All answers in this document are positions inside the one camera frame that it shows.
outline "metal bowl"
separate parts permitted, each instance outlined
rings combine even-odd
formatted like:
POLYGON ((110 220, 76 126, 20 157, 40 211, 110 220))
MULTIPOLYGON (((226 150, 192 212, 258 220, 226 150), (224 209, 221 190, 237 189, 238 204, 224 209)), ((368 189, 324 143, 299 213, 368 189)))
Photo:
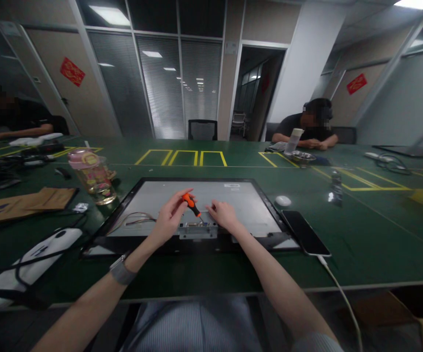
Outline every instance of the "metal bowl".
POLYGON ((291 153, 291 159, 301 165, 307 165, 310 161, 315 160, 316 157, 309 153, 294 151, 291 153))

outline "hand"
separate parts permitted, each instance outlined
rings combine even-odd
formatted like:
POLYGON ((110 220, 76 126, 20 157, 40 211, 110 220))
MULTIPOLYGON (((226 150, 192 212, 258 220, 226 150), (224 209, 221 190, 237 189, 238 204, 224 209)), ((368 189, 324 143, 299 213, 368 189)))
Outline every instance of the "hand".
POLYGON ((317 149, 319 150, 327 150, 327 148, 329 148, 329 146, 327 145, 327 143, 324 143, 324 142, 321 142, 319 146, 317 147, 317 149))
POLYGON ((213 199, 211 203, 211 207, 206 205, 205 208, 216 222, 227 229, 230 233, 234 232, 235 228, 241 225, 231 204, 219 202, 215 199, 213 199))
POLYGON ((319 145, 320 145, 320 141, 318 141, 317 139, 307 139, 305 141, 300 141, 298 143, 299 147, 308 148, 308 149, 317 148, 319 145))
POLYGON ((158 219, 153 231, 148 236, 155 241, 157 247, 161 247, 176 232, 181 222, 182 214, 187 209, 187 202, 182 200, 185 193, 189 193, 193 188, 187 188, 175 193, 166 204, 161 207, 158 219))

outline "white cable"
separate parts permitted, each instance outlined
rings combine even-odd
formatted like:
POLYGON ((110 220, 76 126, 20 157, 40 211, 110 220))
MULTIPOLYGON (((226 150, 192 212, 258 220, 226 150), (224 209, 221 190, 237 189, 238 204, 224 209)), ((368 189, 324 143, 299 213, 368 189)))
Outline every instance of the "white cable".
POLYGON ((332 278, 332 280, 334 280, 334 282, 337 285, 340 293, 343 296, 343 299, 344 299, 345 303, 347 304, 348 310, 350 311, 350 315, 352 316, 353 323, 355 324, 355 329, 357 330, 358 350, 359 350, 359 352, 363 352, 363 342, 361 340, 361 330, 360 330, 360 327, 358 326, 358 321, 357 321, 357 319, 355 317, 355 314, 353 313, 352 306, 350 305, 350 302, 348 301, 347 296, 345 296, 345 292, 343 292, 343 289, 338 284, 337 279, 332 274, 332 271, 330 271, 329 265, 327 265, 327 262, 325 261, 324 257, 323 256, 317 256, 317 259, 319 259, 319 261, 322 264, 322 266, 324 266, 324 268, 327 270, 327 272, 329 273, 329 275, 332 278))

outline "white mouse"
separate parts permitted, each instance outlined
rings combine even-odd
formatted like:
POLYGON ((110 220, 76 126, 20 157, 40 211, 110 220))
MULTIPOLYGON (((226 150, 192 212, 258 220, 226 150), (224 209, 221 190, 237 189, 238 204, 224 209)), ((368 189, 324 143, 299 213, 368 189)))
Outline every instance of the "white mouse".
POLYGON ((278 196, 275 201, 278 205, 289 206, 291 205, 291 200, 287 196, 278 196))

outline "black t-shirt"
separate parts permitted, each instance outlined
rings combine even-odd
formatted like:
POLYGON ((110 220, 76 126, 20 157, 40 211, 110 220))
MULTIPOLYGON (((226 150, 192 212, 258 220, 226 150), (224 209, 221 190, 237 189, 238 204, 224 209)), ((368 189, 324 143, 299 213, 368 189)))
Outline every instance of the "black t-shirt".
POLYGON ((18 99, 16 104, 12 109, 0 109, 0 126, 6 126, 12 131, 21 131, 43 124, 55 125, 49 110, 41 104, 22 99, 18 99))
MULTIPOLYGON (((287 137, 291 136, 293 129, 302 128, 300 122, 302 115, 302 113, 299 113, 285 117, 275 133, 281 133, 287 137)), ((304 133, 300 140, 317 139, 322 142, 334 134, 328 127, 306 127, 303 130, 304 133)))

